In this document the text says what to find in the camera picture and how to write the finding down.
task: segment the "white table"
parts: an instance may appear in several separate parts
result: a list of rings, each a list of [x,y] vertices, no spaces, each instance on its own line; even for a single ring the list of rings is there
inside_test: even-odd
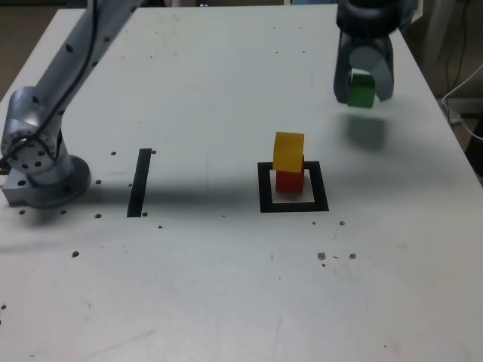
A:
[[[64,118],[88,193],[64,215],[0,198],[2,362],[483,359],[481,186],[400,34],[393,99],[336,102],[335,12],[135,13]],[[330,211],[260,213],[276,131],[306,135]],[[141,148],[148,216],[127,218]]]

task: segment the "black cable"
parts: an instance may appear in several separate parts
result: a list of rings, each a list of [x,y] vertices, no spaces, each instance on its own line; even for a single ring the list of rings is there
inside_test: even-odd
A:
[[[470,0],[465,1],[465,5],[463,7],[463,13],[461,14],[461,21],[460,21],[460,26],[458,27],[458,32],[456,35],[456,38],[454,39],[453,44],[451,45],[451,49],[448,54],[448,59],[446,60],[446,67],[445,67],[445,74],[446,74],[446,89],[447,89],[447,94],[449,94],[454,87],[456,87],[456,84],[458,80],[460,79],[460,74],[461,74],[461,69],[463,67],[463,59],[465,57],[465,52],[466,52],[466,37],[467,37],[467,29],[466,29],[466,10],[468,10],[468,5],[470,3]],[[460,33],[461,30],[463,30],[463,45],[461,47],[461,55],[460,55],[460,63],[458,65],[458,71],[456,78],[453,81],[453,84],[450,86],[450,76],[449,76],[449,66],[450,66],[450,60],[451,56],[453,55],[454,48],[456,47],[456,44],[458,42],[458,39],[460,38]],[[446,121],[450,125],[451,129],[454,129],[453,124],[451,123],[450,120],[450,111],[445,108],[445,114],[446,114]]]
[[[89,48],[88,48],[88,54],[85,58],[84,63],[82,64],[81,70],[75,77],[74,81],[72,84],[67,88],[66,92],[63,94],[63,96],[59,99],[59,101],[55,104],[53,107],[51,113],[48,115],[48,117],[45,119],[45,122],[38,128],[38,130],[32,135],[26,138],[25,142],[22,143],[20,146],[17,148],[13,149],[10,151],[8,154],[2,157],[0,159],[0,167],[3,166],[3,164],[7,163],[7,160],[9,158],[14,157],[18,152],[20,152],[22,149],[26,148],[32,141],[37,140],[40,134],[45,130],[45,128],[48,127],[48,125],[52,122],[52,119],[54,119],[54,116],[57,114],[57,111],[59,110],[60,106],[65,102],[65,100],[70,96],[70,94],[76,89],[78,83],[82,80],[84,77],[85,71],[87,67],[89,66],[91,62],[91,57],[92,53],[94,51],[94,46],[96,43],[96,37],[97,37],[97,21],[98,21],[98,14],[97,14],[98,8],[97,8],[97,0],[92,1],[92,32],[91,32],[91,40],[89,43]],[[48,156],[56,161],[57,158],[59,157],[59,152],[57,150],[57,157],[53,158],[50,151],[48,152]]]

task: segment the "red cube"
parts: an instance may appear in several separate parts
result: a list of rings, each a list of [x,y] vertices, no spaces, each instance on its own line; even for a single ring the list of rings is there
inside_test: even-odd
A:
[[[277,192],[303,192],[305,164],[302,156],[300,172],[276,171],[275,190]]]

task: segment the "cable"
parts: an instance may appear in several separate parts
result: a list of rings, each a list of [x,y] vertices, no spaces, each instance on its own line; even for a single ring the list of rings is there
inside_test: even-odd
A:
[[[465,57],[465,52],[466,52],[466,33],[467,33],[466,10],[468,9],[469,3],[470,3],[470,0],[465,1],[465,5],[463,7],[463,12],[461,14],[460,26],[458,27],[456,38],[454,39],[453,44],[451,45],[450,51],[448,53],[448,59],[446,60],[445,74],[446,74],[446,90],[447,90],[448,93],[451,92],[454,89],[454,86],[457,84],[458,80],[460,79],[461,68],[463,66],[463,59]],[[463,46],[461,47],[460,64],[458,65],[458,71],[457,71],[456,78],[454,79],[453,84],[450,86],[449,66],[450,66],[451,56],[453,55],[453,51],[456,47],[458,39],[460,38],[461,30],[463,30]],[[445,114],[446,114],[446,122],[451,127],[451,130],[454,130],[454,125],[450,120],[449,112],[445,111]]]
[[[96,37],[97,37],[97,21],[98,21],[97,11],[98,11],[98,8],[97,8],[97,0],[93,0],[92,1],[92,32],[91,32],[91,40],[89,42],[88,54],[87,54],[87,56],[85,58],[84,63],[82,64],[81,70],[79,71],[79,73],[75,77],[75,79],[72,82],[72,84],[67,88],[67,90],[63,94],[63,96],[55,104],[55,106],[53,107],[51,113],[45,119],[45,122],[38,128],[38,130],[32,136],[27,137],[24,143],[22,143],[20,146],[18,146],[17,148],[13,149],[8,154],[6,154],[5,156],[3,156],[0,159],[0,167],[2,167],[5,163],[7,163],[7,160],[9,158],[14,157],[18,152],[20,152],[22,149],[26,148],[32,141],[38,139],[38,137],[40,136],[40,134],[52,122],[52,119],[54,119],[54,116],[56,115],[56,113],[59,110],[60,106],[62,106],[62,104],[65,102],[65,100],[77,88],[78,83],[82,80],[82,77],[84,77],[85,71],[86,71],[89,63],[91,62],[92,53],[94,51],[94,46],[95,46],[95,43],[96,43]],[[49,155],[49,157],[53,161],[56,161],[57,158],[59,157],[59,152],[57,150],[57,156],[55,158],[52,157],[50,151],[48,152],[48,155]]]
[[[466,130],[468,131],[469,134],[471,134],[473,137],[475,137],[477,140],[481,140],[483,141],[483,137],[480,137],[480,136],[477,136],[475,135],[469,128],[468,126],[466,125],[466,123],[463,121],[463,119],[460,117],[460,115],[458,115],[453,109],[451,109],[449,106],[448,106],[448,96],[450,96],[451,94],[453,94],[454,92],[456,92],[458,89],[460,89],[462,86],[464,86],[471,78],[473,78],[481,69],[483,69],[483,64],[481,64],[474,72],[473,74],[471,74],[463,83],[461,83],[460,85],[458,85],[456,88],[454,88],[453,90],[451,90],[448,94],[446,94],[443,99],[441,100],[441,103],[442,105],[444,106],[444,108],[446,109],[446,112],[447,114],[449,114],[449,112],[453,112],[457,117],[460,118],[460,121],[461,121],[461,124],[466,128]]]

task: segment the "green cube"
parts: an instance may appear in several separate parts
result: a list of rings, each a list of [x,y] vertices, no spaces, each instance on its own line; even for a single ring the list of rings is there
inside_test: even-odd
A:
[[[352,74],[352,81],[349,86],[349,107],[372,108],[376,89],[371,75]]]

